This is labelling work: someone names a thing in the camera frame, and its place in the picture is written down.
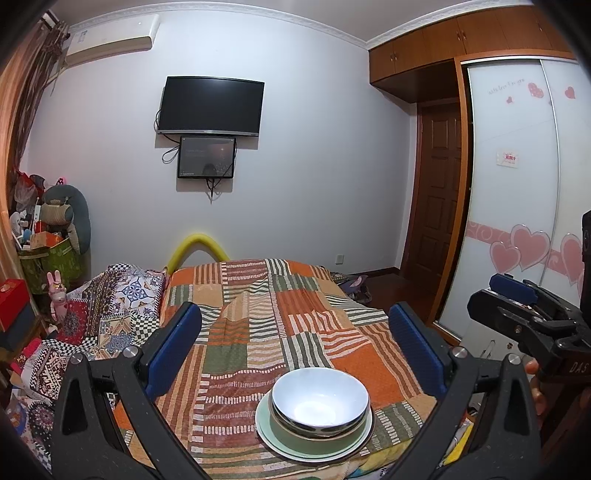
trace cardboard box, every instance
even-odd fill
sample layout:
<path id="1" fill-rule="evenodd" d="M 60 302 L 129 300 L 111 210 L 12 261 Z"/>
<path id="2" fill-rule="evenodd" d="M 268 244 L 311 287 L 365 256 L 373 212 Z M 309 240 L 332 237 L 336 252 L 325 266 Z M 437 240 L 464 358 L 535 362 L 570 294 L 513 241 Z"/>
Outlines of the cardboard box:
<path id="1" fill-rule="evenodd" d="M 29 292 L 24 280 L 9 278 L 0 285 L 0 331 L 6 332 L 28 303 Z"/>
<path id="2" fill-rule="evenodd" d="M 54 247 L 63 240 L 62 237 L 54 233 L 41 232 L 31 236 L 31 250 L 41 247 Z"/>

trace plush toy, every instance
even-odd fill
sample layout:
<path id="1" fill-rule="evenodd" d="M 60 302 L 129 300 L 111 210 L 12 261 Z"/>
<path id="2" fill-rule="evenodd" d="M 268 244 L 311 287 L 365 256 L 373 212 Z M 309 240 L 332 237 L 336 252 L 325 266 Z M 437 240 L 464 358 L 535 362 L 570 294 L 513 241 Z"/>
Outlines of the plush toy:
<path id="1" fill-rule="evenodd" d="M 51 316 L 56 323 L 62 324 L 68 313 L 66 288 L 61 283 L 60 271 L 56 270 L 55 278 L 47 272 L 49 298 L 51 298 Z"/>
<path id="2" fill-rule="evenodd" d="M 45 191 L 39 220 L 51 226 L 66 226 L 72 248 L 79 254 L 90 247 L 88 205 L 72 185 L 54 185 Z"/>

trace sliding wardrobe door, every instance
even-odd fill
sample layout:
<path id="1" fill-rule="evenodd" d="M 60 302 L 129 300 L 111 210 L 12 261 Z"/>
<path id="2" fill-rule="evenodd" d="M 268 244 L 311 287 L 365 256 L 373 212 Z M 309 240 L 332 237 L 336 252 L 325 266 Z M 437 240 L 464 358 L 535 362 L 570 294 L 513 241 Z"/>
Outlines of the sliding wardrobe door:
<path id="1" fill-rule="evenodd" d="M 558 215 L 541 286 L 579 305 L 581 217 L 591 210 L 591 82 L 576 63 L 542 60 L 556 115 L 560 155 Z"/>
<path id="2" fill-rule="evenodd" d="M 550 250 L 558 148 L 539 60 L 467 67 L 473 112 L 473 171 L 465 238 L 439 323 L 462 337 L 470 295 L 495 273 L 539 282 Z"/>

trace orange striped blanket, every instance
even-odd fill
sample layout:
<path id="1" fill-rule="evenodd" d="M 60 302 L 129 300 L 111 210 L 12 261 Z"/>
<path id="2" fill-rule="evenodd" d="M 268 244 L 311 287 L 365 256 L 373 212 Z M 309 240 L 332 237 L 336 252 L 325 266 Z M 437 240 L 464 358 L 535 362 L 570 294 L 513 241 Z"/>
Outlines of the orange striped blanket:
<path id="1" fill-rule="evenodd" d="M 184 301 L 200 306 L 203 329 L 157 406 L 213 479 L 342 480 L 370 471 L 402 454 L 434 406 L 384 312 L 346 297 L 323 267 L 267 259 L 185 268 L 171 278 L 161 325 Z M 301 367 L 337 368 L 368 389 L 375 428 L 353 459 L 315 468 L 276 456 L 257 437 L 258 401 Z M 122 405 L 115 413 L 132 454 L 149 463 Z"/>

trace brown curtain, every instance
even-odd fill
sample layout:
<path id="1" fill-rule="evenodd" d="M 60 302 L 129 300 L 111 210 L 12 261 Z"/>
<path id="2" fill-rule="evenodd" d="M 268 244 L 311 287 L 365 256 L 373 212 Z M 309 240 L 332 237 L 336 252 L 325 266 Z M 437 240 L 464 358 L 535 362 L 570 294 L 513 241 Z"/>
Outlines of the brown curtain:
<path id="1" fill-rule="evenodd" d="M 22 278 L 8 221 L 15 172 L 65 35 L 64 24 L 49 30 L 38 23 L 0 73 L 0 282 Z"/>

